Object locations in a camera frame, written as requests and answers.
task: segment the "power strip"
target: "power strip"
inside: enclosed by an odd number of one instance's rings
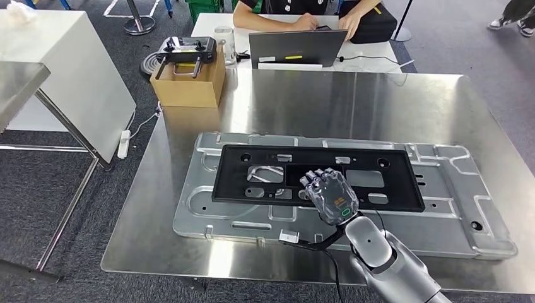
[[[124,160],[128,153],[128,144],[130,143],[130,131],[127,129],[122,131],[121,140],[119,141],[119,149],[117,150],[117,156]]]

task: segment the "person's leg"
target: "person's leg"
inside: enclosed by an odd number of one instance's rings
[[[488,28],[499,30],[509,23],[519,21],[530,12],[534,3],[533,0],[511,0],[503,10],[502,17],[492,21]]]
[[[528,17],[517,21],[517,24],[520,27],[520,33],[522,34],[522,36],[533,36],[535,28],[535,8],[530,11]]]

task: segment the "black plastic frame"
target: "black plastic frame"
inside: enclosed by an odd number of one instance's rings
[[[277,159],[277,154],[292,155],[292,160],[291,162],[280,162]],[[351,161],[346,164],[336,163],[335,157],[349,157]],[[256,165],[282,167],[284,169],[283,182],[248,181],[248,169],[250,166]],[[352,186],[359,197],[360,209],[414,212],[422,212],[425,209],[413,168],[404,150],[225,145],[221,151],[212,200],[214,202],[252,205],[314,207],[310,200],[299,198],[298,193],[299,190],[303,189],[303,186],[298,180],[308,169],[326,169],[329,167],[340,170],[344,175],[346,170],[376,170],[382,174],[384,187]],[[263,188],[264,196],[261,198],[247,197],[245,190],[249,187]],[[291,190],[291,199],[275,198],[275,192],[281,188]],[[369,193],[384,194],[388,197],[389,202],[387,204],[371,204],[368,199]]]

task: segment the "person's hand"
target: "person's hand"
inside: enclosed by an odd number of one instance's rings
[[[358,24],[360,23],[361,14],[358,11],[351,10],[347,15],[338,21],[338,29],[348,30],[346,41],[353,38]]]
[[[290,25],[290,30],[315,30],[319,25],[316,17],[309,13],[305,13],[303,16]]]

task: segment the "green crate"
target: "green crate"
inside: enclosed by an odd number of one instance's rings
[[[215,0],[215,3],[210,3],[212,1],[207,0],[203,3],[200,3],[200,0],[188,0],[189,13],[191,14],[191,19],[193,24],[197,23],[197,18],[200,13],[222,13],[223,12],[223,3],[220,0]]]
[[[232,11],[236,8],[236,4],[238,4],[238,0],[232,0]],[[256,6],[252,9],[252,12],[255,14],[259,14],[260,10],[262,9],[262,0],[258,0],[258,3]]]

